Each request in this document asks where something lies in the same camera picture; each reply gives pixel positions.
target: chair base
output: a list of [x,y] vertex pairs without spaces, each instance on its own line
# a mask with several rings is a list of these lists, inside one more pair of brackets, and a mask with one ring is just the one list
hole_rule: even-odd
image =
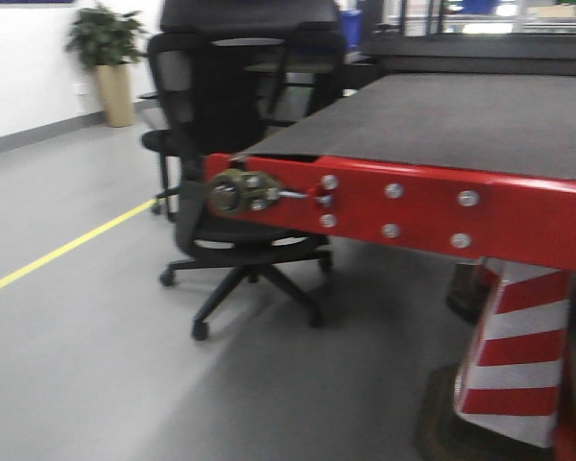
[[[332,268],[331,253],[329,251],[316,250],[311,255],[301,256],[296,260],[303,261],[307,259],[317,259],[323,272],[330,272]],[[250,283],[258,282],[259,277],[267,279],[307,310],[309,326],[320,328],[324,324],[324,315],[318,304],[279,271],[274,264],[248,264],[233,267],[229,264],[209,264],[197,260],[174,261],[169,263],[166,270],[160,274],[159,281],[164,286],[173,286],[175,285],[175,271],[222,267],[232,267],[232,269],[194,316],[191,336],[196,341],[203,341],[208,337],[209,325],[206,319],[243,279],[247,279]]]
[[154,196],[154,204],[150,208],[153,214],[161,214],[162,213],[162,204],[164,204],[164,211],[166,214],[166,219],[169,220],[171,223],[176,222],[177,213],[171,209],[171,204],[169,202],[169,197],[173,197],[180,193],[180,189],[178,187],[171,187],[164,189],[163,192],[156,194]]

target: chair caster wheel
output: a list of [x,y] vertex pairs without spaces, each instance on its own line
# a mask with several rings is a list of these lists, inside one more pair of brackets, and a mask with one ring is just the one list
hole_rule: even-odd
[[323,257],[322,259],[318,259],[318,266],[325,274],[330,274],[333,269],[333,260],[330,256]]
[[194,322],[191,336],[196,341],[204,341],[209,336],[209,324],[207,322]]
[[150,211],[153,214],[160,214],[162,212],[162,204],[158,200],[156,200],[152,205],[152,207],[150,208]]
[[167,269],[162,274],[160,274],[160,277],[158,279],[160,280],[160,283],[162,283],[164,286],[173,286],[175,285],[175,272],[173,272],[170,269]]
[[309,317],[309,326],[312,328],[321,328],[324,325],[324,316],[321,312],[311,314]]

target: potted plant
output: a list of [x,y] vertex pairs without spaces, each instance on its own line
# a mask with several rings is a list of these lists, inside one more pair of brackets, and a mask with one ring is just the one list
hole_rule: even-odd
[[66,50],[79,53],[84,69],[95,70],[108,124],[125,127],[134,121],[128,64],[143,57],[136,41],[146,31],[135,17],[140,12],[118,13],[101,3],[82,8],[72,23]]

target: chair armrest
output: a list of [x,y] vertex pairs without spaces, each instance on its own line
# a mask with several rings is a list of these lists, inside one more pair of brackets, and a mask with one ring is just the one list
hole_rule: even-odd
[[157,99],[157,93],[155,91],[151,91],[149,93],[139,94],[137,96],[137,98],[138,99],[146,99],[146,100]]

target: white wall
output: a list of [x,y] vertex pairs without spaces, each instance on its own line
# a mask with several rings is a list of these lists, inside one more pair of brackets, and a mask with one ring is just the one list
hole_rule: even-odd
[[[150,33],[157,32],[162,0],[103,3],[117,12],[141,10],[138,18]],[[0,6],[0,136],[101,109],[92,76],[64,51],[76,9],[93,4]],[[145,62],[131,71],[132,96],[152,90]],[[76,84],[84,84],[87,94],[75,94]]]

